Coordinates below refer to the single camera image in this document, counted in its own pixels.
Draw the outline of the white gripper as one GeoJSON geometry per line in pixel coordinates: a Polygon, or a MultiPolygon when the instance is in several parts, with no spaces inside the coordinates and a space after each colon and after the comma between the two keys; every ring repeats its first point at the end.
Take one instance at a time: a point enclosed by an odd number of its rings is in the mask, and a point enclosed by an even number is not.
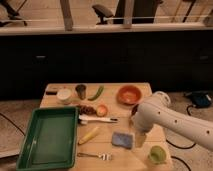
{"type": "Polygon", "coordinates": [[[138,106],[138,111],[134,116],[131,116],[131,121],[135,128],[135,147],[141,148],[147,138],[145,133],[148,133],[153,128],[155,119],[155,111],[152,106],[147,103],[141,103],[138,106]]]}

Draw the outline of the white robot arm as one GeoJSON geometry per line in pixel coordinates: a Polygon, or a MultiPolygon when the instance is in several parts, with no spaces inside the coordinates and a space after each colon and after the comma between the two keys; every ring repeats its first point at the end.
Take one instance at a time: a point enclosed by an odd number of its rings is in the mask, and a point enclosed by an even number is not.
{"type": "Polygon", "coordinates": [[[170,104],[170,97],[162,91],[144,98],[131,118],[134,128],[146,134],[158,124],[213,151],[213,122],[176,112],[170,104]]]}

